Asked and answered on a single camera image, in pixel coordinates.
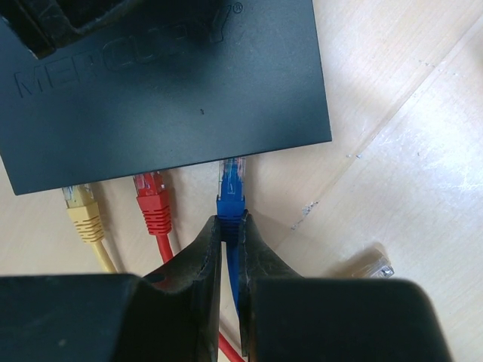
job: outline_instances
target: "cable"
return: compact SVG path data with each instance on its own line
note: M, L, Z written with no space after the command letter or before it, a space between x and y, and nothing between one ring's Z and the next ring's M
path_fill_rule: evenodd
M116 273L115 266L103 246L103 224L100 221L99 206L88 184L64 187L63 196L67 203L67 213L74 223L79 237L90 244L97 260L105 272Z
M173 259L173 250L168 234L172 229L169 195L162 175L156 171L134 176L137 190L137 203L151 235L156 236L158 249L163 262ZM218 346L232 362L244 362L225 337L218 333Z
M218 334L218 347L225 354L226 358L232 362L245 362L237 351L229 344L223 334Z
M169 239L167 235L156 236L156 241L158 242L159 253L163 262L173 259L173 250L171 250L171 245L169 244Z
M245 213L244 157L220 161L217 213L221 240L226 242L226 263L233 301L238 313L238 230Z
M96 254L97 261L99 262L100 266L102 266L103 270L107 273L116 273L115 266L112 263L111 258L109 258L109 254L106 251L102 241L98 243L91 244L92 249L94 250L94 254Z

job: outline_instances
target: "blue ethernet cable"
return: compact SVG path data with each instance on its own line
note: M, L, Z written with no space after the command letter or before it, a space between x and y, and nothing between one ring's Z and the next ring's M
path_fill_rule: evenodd
M226 263L233 301L238 313L238 230L245 212L245 158L220 161L217 213L221 240L226 242Z

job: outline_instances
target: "mercury logo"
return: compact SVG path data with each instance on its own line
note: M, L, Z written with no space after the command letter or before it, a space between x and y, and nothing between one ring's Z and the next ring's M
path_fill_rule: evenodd
M224 40L223 28L230 14L240 14L243 5L223 6L218 10L210 29L199 29L200 22L176 23L164 27L152 27L143 34L113 39L102 48L74 54L50 63L36 66L31 72L14 74L22 98L45 93L48 90L72 87L98 78L102 72L120 72L172 57L183 51L189 32L202 31L209 34L211 44Z

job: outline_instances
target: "yellow ethernet cable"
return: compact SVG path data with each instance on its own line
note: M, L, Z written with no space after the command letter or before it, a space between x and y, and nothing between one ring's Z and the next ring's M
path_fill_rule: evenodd
M62 189L67 203L67 213L74 223L78 235L94 249L97 260L105 272L116 273L109 254L103 246L104 229L97 205L88 184L69 186Z

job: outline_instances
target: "light wood surface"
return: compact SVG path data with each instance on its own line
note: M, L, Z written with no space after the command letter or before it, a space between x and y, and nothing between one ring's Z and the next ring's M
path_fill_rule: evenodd
M454 359L481 361L483 2L314 6L334 141L250 157L248 207L266 242L302 275L331 275L382 245L397 277L429 294ZM217 172L217 164L168 172L181 247L216 212ZM94 191L117 266L156 268L131 179ZM100 271L61 191L16 197L2 167L0 198L1 275ZM236 339L226 275L222 288L221 320Z

